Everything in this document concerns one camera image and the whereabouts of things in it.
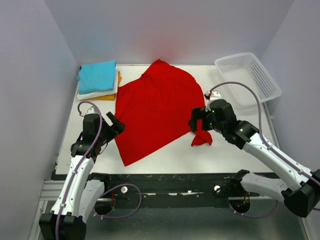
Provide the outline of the red t shirt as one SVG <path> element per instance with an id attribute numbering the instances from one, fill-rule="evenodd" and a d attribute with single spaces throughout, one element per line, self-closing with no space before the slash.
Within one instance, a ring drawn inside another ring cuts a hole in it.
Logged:
<path id="1" fill-rule="evenodd" d="M 160 59 L 140 78 L 118 89 L 115 117 L 125 130 L 115 142 L 129 166 L 190 132 L 192 109 L 205 105 L 202 88 L 188 72 Z"/>

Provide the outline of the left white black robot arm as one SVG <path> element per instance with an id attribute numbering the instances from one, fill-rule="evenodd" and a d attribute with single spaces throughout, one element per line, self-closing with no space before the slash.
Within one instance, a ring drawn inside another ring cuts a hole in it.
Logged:
<path id="1" fill-rule="evenodd" d="M 82 132 L 70 147 L 71 162 L 61 192 L 50 212 L 39 219 L 45 240 L 83 240 L 92 208 L 99 197 L 110 194 L 111 185 L 101 173 L 90 175 L 101 148 L 125 130 L 111 112 L 106 116 L 111 125 L 95 112 L 83 117 Z"/>

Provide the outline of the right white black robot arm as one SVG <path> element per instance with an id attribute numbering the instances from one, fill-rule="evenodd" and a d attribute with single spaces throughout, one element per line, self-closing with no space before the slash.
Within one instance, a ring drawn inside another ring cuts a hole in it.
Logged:
<path id="1" fill-rule="evenodd" d="M 205 107 L 194 108 L 188 123 L 192 132 L 197 130 L 198 121 L 202 130 L 221 134 L 229 144 L 254 156 L 278 176 L 272 179 L 241 170 L 230 183 L 234 195 L 249 192 L 272 198 L 301 218 L 307 217 L 319 203 L 319 170 L 312 171 L 293 160 L 266 140 L 253 124 L 238 120 L 226 100 L 211 100 Z"/>

